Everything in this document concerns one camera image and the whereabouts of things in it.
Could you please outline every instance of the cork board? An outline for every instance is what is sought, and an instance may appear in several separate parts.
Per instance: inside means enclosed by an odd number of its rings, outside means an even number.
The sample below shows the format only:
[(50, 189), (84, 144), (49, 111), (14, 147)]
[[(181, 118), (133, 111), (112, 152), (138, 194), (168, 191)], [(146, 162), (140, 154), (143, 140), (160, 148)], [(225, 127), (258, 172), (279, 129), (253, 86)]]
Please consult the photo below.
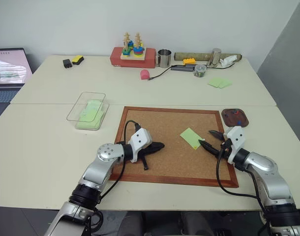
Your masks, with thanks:
[[(221, 141), (208, 132), (223, 132), (219, 111), (124, 107), (115, 142), (123, 140), (124, 125), (130, 119), (147, 129), (154, 142), (162, 142), (165, 147), (146, 155), (147, 171), (141, 160), (136, 163), (127, 161), (122, 181), (218, 186), (215, 175), (217, 159), (202, 147), (194, 150), (180, 134), (190, 127), (219, 148)], [(128, 124), (128, 140), (134, 132), (134, 124)], [(122, 165), (115, 166), (110, 180), (116, 180), (121, 169)], [(234, 167), (225, 160), (220, 163), (220, 179), (226, 187), (239, 186)]]

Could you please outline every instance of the laptop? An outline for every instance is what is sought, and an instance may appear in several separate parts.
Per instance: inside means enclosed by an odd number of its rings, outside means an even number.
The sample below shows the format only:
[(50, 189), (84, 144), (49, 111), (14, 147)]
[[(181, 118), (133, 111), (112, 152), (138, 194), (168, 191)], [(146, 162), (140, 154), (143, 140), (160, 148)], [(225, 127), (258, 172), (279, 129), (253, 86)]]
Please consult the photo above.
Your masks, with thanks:
[(31, 76), (23, 48), (0, 49), (0, 115)]

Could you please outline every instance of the pink ball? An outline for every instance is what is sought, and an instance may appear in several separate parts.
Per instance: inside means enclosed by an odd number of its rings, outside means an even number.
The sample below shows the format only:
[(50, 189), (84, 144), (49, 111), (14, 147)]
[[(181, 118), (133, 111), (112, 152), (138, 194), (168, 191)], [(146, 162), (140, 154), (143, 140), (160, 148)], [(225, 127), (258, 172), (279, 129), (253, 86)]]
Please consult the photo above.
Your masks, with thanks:
[(142, 80), (147, 80), (147, 79), (149, 79), (149, 78), (150, 78), (149, 71), (148, 71), (148, 70), (142, 70), (142, 71), (140, 72), (140, 78), (141, 78)]

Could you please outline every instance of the wooden frame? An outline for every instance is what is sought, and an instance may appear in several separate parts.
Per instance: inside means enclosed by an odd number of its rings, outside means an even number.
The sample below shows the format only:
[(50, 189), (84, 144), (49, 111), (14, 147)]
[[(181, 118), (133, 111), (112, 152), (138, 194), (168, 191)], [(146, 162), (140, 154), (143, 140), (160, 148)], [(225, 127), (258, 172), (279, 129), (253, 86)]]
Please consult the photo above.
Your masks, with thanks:
[[(154, 112), (172, 112), (172, 113), (200, 113), (200, 114), (214, 114), (218, 130), (224, 132), (219, 111), (205, 111), (205, 110), (187, 110), (187, 109), (166, 109), (166, 108), (149, 108), (149, 107), (124, 107), (120, 125), (115, 138), (115, 142), (119, 142), (125, 126), (128, 111), (154, 111)], [(221, 180), (225, 187), (237, 188), (239, 186), (235, 174), (234, 166), (227, 163), (230, 180)], [(119, 173), (113, 173), (110, 180), (115, 180), (119, 177)], [(204, 185), (204, 186), (218, 186), (216, 179), (208, 178), (188, 178), (188, 177), (169, 177), (169, 176), (150, 176), (142, 174), (125, 174), (121, 178), (122, 181), (136, 181), (138, 182), (154, 182), (154, 183), (173, 183), (173, 184), (188, 184), (188, 185)]]

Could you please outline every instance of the white table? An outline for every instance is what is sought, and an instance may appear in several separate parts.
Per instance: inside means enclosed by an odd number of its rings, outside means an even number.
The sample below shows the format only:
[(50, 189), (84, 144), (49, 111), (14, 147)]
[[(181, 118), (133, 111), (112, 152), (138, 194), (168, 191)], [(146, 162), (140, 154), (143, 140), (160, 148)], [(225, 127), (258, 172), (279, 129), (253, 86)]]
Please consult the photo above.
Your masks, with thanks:
[[(68, 199), (97, 148), (115, 139), (123, 105), (111, 105), (98, 131), (66, 120), (72, 105), (12, 104), (0, 117), (0, 206), (58, 209)], [(219, 110), (230, 106), (159, 106)], [(239, 106), (249, 119), (245, 149), (274, 159), (300, 208), (300, 142), (277, 107)], [(240, 193), (254, 193), (236, 170)], [(254, 199), (217, 187), (119, 182), (98, 206), (109, 210), (254, 210)]]
[[(67, 58), (73, 56), (49, 56), (11, 103), (74, 104), (80, 93), (92, 91), (105, 93), (115, 105), (276, 105), (245, 58), (228, 69), (208, 69), (203, 78), (167, 71), (151, 81), (140, 79), (140, 68), (113, 67), (109, 57), (86, 56), (80, 65), (65, 69), (62, 60)], [(155, 76), (163, 70), (149, 72)], [(214, 77), (229, 79), (233, 85), (214, 88), (208, 85)]]

